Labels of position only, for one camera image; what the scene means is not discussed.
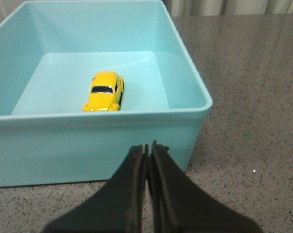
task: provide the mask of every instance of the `car window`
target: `car window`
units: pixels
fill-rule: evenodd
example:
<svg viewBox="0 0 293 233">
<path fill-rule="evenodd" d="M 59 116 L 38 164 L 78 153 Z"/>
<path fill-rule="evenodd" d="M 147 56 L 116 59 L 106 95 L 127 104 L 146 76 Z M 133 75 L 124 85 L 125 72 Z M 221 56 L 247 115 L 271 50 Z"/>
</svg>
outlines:
<svg viewBox="0 0 293 233">
<path fill-rule="evenodd" d="M 110 86 L 93 86 L 91 93 L 113 93 L 113 88 Z"/>
</svg>

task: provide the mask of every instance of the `countertop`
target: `countertop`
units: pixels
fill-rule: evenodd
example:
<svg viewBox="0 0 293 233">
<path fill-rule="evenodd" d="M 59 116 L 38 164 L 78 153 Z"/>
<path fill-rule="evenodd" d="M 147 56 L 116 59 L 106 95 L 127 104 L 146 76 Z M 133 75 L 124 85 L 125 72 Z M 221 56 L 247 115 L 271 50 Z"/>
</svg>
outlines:
<svg viewBox="0 0 293 233">
<path fill-rule="evenodd" d="M 173 20 L 213 98 L 186 174 L 264 232 L 293 233 L 293 15 Z M 0 232 L 40 232 L 102 185 L 0 188 Z"/>
</svg>

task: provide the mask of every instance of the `car roof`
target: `car roof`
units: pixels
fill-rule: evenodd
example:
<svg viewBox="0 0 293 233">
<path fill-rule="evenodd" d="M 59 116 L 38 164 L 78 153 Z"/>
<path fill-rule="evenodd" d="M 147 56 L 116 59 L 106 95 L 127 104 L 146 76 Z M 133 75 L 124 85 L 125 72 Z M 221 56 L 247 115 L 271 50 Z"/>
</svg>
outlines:
<svg viewBox="0 0 293 233">
<path fill-rule="evenodd" d="M 114 86 L 117 73 L 113 71 L 101 71 L 93 76 L 91 86 Z"/>
</svg>

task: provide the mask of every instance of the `curtain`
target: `curtain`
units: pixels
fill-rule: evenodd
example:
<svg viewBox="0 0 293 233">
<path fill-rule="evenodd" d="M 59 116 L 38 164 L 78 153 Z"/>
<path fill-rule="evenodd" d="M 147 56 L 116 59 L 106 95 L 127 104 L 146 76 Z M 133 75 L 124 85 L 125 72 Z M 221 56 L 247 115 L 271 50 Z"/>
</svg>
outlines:
<svg viewBox="0 0 293 233">
<path fill-rule="evenodd" d="M 0 0 L 0 21 L 25 0 Z M 163 0 L 173 17 L 293 13 L 293 0 Z"/>
</svg>

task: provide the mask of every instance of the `gray countertop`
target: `gray countertop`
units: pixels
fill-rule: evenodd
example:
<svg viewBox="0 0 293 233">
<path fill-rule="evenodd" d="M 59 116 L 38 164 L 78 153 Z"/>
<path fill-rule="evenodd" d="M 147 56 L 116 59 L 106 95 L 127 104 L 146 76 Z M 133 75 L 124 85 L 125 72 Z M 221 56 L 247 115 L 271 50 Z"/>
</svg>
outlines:
<svg viewBox="0 0 293 233">
<path fill-rule="evenodd" d="M 293 15 L 174 22 L 214 101 L 186 174 L 264 232 L 293 233 Z M 0 188 L 0 232 L 39 232 L 103 184 Z"/>
</svg>

